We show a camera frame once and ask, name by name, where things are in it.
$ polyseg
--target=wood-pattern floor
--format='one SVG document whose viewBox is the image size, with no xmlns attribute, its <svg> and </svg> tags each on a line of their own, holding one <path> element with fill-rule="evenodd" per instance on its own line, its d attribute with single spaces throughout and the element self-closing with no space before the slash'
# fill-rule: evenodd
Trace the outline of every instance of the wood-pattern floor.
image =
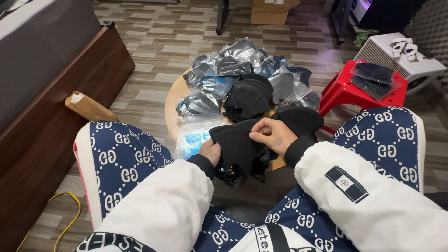
<svg viewBox="0 0 448 252">
<path fill-rule="evenodd" d="M 343 64 L 356 55 L 351 43 L 355 34 L 349 29 L 346 43 L 335 46 L 335 36 L 324 14 L 331 1 L 302 0 L 289 14 L 287 25 L 250 24 L 250 1 L 230 0 L 230 14 L 221 36 L 215 33 L 217 0 L 186 0 L 178 5 L 120 2 L 93 3 L 100 20 L 117 25 L 136 69 L 116 98 L 111 110 L 120 120 L 132 124 L 174 151 L 164 120 L 165 98 L 177 77 L 190 67 L 195 57 L 221 49 L 248 37 L 272 55 L 285 55 L 289 62 L 313 71 L 310 86 L 322 91 Z M 448 191 L 448 133 L 423 96 L 410 96 L 405 106 L 425 123 L 425 192 Z M 337 128 L 356 114 L 357 108 L 344 106 L 332 110 L 327 125 Z M 320 140 L 329 139 L 318 132 Z M 266 183 L 254 179 L 239 187 L 228 187 L 214 180 L 214 204 L 275 205 L 297 182 L 293 169 L 284 167 L 266 174 Z M 73 165 L 56 193 L 70 191 L 82 204 L 80 218 L 69 229 L 59 246 L 60 252 L 72 251 L 92 231 L 81 177 Z M 77 213 L 77 204 L 61 196 L 48 204 L 21 251 L 49 252 L 59 234 Z"/>
</svg>

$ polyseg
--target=bed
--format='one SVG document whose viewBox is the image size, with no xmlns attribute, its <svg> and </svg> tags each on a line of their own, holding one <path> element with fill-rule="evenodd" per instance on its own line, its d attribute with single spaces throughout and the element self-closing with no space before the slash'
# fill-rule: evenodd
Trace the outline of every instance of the bed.
<svg viewBox="0 0 448 252">
<path fill-rule="evenodd" d="M 80 91 L 109 108 L 134 70 L 89 0 L 34 0 L 0 20 L 0 237 L 15 251 L 75 158 Z"/>
</svg>

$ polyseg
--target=pants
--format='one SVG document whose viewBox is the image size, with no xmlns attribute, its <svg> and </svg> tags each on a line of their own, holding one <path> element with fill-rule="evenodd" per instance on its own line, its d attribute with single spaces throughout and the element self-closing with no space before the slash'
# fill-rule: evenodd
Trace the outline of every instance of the pants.
<svg viewBox="0 0 448 252">
<path fill-rule="evenodd" d="M 363 111 L 344 123 L 330 142 L 356 152 L 380 174 L 423 193 L 423 122 L 408 109 L 381 107 Z M 95 167 L 80 167 L 80 171 L 92 224 L 97 228 L 123 197 L 154 170 L 171 163 L 172 157 L 153 137 L 123 123 L 92 122 L 90 144 Z M 255 224 L 263 223 L 282 224 L 324 252 L 357 251 L 300 186 L 292 189 L 260 223 L 241 223 L 210 207 L 194 251 L 227 252 Z"/>
</svg>

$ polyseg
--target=black cuff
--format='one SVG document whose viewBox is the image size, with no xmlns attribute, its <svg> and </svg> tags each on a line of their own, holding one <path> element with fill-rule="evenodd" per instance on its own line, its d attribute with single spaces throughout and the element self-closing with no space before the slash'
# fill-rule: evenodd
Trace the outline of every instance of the black cuff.
<svg viewBox="0 0 448 252">
<path fill-rule="evenodd" d="M 213 167 L 213 164 L 208 160 L 208 158 L 204 157 L 203 155 L 196 154 L 192 155 L 187 162 L 193 163 L 205 173 L 205 175 L 210 179 L 213 180 L 215 176 L 215 168 Z"/>
<path fill-rule="evenodd" d="M 303 153 L 305 153 L 306 149 L 314 144 L 314 141 L 309 137 L 299 137 L 286 150 L 284 154 L 284 162 L 293 168 L 296 167 L 296 164 L 303 157 Z"/>
</svg>

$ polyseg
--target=white jacket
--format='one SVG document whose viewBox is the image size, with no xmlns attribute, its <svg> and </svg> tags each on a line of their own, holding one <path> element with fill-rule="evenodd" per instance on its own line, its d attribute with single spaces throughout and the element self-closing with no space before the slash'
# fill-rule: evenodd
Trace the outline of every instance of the white jacket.
<svg viewBox="0 0 448 252">
<path fill-rule="evenodd" d="M 287 164 L 296 164 L 299 185 L 359 251 L 448 252 L 448 212 L 409 186 L 380 175 L 346 148 L 329 142 L 303 146 L 299 138 L 288 148 Z M 213 194 L 213 167 L 201 157 L 156 170 L 75 251 L 190 252 Z M 319 251 L 293 230 L 276 225 L 275 232 L 278 228 L 289 248 Z M 255 227 L 230 252 L 273 252 L 268 229 L 273 230 Z M 105 246 L 111 240 L 115 245 Z"/>
</svg>

